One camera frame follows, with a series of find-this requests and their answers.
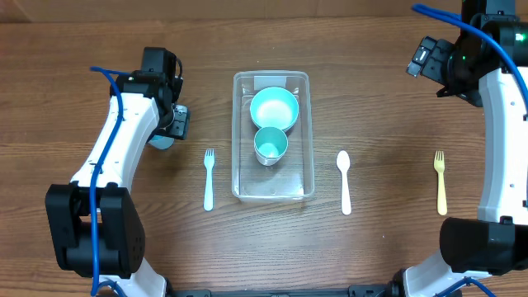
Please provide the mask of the blue plastic cup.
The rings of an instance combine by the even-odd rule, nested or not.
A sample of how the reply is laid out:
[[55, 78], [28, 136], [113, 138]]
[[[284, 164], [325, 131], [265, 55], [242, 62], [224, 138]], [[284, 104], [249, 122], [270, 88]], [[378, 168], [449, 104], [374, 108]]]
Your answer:
[[149, 144], [156, 149], [169, 149], [174, 144], [175, 139], [165, 136], [155, 135], [149, 140]]

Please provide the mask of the light blue plastic fork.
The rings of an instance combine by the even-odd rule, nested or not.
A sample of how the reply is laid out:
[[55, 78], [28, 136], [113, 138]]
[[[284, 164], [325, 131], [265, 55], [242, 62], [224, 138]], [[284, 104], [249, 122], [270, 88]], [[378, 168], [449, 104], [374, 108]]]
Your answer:
[[204, 165], [206, 170], [204, 210], [212, 211], [214, 208], [213, 169], [215, 165], [215, 151], [208, 148], [205, 151]]

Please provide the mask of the green plastic cup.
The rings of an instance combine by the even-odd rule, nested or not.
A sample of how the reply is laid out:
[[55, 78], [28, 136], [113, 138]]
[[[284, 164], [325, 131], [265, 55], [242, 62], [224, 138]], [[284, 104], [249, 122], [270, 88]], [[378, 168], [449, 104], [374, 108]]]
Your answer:
[[260, 128], [254, 137], [254, 149], [257, 160], [281, 159], [288, 149], [288, 138], [285, 132], [276, 127]]

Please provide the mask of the blue plastic bowl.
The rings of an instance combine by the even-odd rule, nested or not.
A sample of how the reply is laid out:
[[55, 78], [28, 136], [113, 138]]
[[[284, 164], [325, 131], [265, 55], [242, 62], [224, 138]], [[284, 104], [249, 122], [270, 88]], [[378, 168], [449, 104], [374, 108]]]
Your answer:
[[297, 98], [282, 87], [262, 89], [250, 104], [250, 116], [258, 128], [275, 127], [286, 132], [296, 123], [299, 112]]

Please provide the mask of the pink plastic spoon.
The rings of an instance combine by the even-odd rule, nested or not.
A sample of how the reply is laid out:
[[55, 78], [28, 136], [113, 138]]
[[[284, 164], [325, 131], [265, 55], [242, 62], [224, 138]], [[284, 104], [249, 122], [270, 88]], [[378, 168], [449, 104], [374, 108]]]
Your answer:
[[351, 214], [351, 197], [348, 185], [347, 173], [350, 169], [350, 157], [345, 150], [341, 150], [337, 155], [337, 168], [339, 169], [342, 177], [342, 189], [341, 189], [341, 207], [344, 215]]

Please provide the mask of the pink plastic cup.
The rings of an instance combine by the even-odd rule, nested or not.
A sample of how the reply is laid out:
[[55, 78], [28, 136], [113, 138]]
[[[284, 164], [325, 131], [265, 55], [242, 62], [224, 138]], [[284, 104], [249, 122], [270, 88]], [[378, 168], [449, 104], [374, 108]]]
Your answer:
[[266, 166], [266, 167], [273, 166], [274, 164], [276, 164], [278, 162], [279, 162], [279, 159], [277, 159], [277, 158], [273, 158], [273, 159], [268, 159], [268, 158], [259, 159], [259, 163], [261, 165], [263, 165], [263, 166]]

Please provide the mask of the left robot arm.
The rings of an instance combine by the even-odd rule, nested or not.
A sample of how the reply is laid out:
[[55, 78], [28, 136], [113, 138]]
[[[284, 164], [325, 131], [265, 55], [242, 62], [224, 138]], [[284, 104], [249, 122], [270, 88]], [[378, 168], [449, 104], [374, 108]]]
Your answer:
[[146, 238], [130, 192], [144, 147], [167, 140], [171, 128], [186, 129], [174, 117], [180, 74], [98, 68], [111, 85], [106, 122], [85, 163], [66, 185], [45, 196], [59, 267], [92, 280], [90, 294], [108, 287], [119, 296], [169, 296], [172, 287], [145, 259]]

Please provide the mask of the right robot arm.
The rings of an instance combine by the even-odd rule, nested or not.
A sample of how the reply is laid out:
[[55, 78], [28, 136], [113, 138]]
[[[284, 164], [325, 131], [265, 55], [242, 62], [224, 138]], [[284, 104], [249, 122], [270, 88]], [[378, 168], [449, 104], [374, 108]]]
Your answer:
[[463, 285], [527, 267], [527, 25], [512, 2], [466, 1], [458, 14], [413, 10], [460, 29], [453, 43], [425, 37], [408, 73], [439, 83], [439, 97], [483, 109], [485, 174], [477, 218], [446, 218], [439, 249], [397, 273], [385, 294], [457, 295]]

